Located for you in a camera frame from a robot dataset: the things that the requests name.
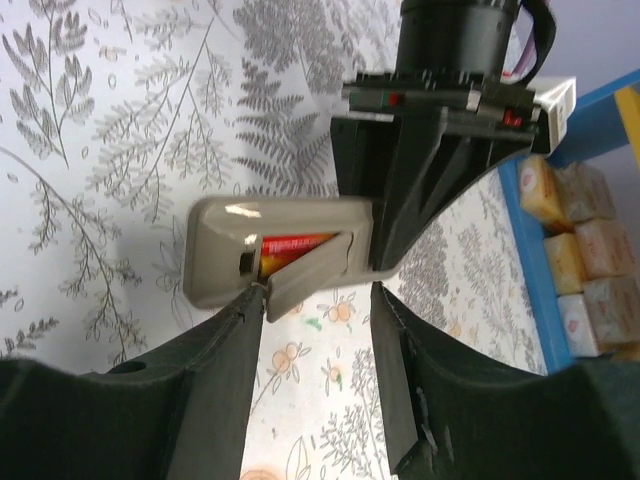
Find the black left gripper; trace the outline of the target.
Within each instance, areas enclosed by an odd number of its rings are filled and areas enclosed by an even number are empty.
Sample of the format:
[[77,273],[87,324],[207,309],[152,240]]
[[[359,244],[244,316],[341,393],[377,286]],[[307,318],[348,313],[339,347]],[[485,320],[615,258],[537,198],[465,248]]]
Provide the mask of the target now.
[[[535,62],[504,81],[521,11],[532,20]],[[330,126],[339,194],[382,197],[374,203],[375,270],[396,267],[447,206],[528,153],[543,128],[528,87],[543,64],[542,2],[404,1],[400,13],[394,69],[345,82],[349,114]]]

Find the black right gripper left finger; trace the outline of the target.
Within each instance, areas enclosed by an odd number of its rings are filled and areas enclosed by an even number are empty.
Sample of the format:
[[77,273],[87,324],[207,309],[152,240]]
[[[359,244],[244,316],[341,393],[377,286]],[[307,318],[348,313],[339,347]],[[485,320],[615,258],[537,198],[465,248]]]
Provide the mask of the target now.
[[1,364],[5,479],[236,479],[263,326],[250,287],[104,374]]

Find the grey battery cover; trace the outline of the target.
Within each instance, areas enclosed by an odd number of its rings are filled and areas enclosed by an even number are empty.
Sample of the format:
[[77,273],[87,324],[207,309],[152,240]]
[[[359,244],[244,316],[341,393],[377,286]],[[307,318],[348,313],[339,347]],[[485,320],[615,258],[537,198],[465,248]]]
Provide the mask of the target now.
[[272,274],[267,280],[266,320],[276,322],[319,290],[370,281],[366,254],[353,233],[340,233]]

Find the grey remote control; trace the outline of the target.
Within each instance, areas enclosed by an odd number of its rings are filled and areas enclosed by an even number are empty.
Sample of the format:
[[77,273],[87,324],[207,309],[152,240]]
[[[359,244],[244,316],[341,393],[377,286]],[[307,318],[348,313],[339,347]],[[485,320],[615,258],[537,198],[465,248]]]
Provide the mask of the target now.
[[183,292],[209,309],[261,284],[275,321],[318,290],[367,281],[372,231],[364,199],[203,198],[188,215]]

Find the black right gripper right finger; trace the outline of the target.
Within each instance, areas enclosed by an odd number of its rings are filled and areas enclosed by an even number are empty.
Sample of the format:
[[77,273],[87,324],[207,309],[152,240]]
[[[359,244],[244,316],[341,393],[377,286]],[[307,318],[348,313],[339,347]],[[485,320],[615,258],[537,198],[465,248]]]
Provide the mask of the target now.
[[387,459],[401,479],[635,479],[639,366],[540,376],[416,316],[381,283],[371,334]]

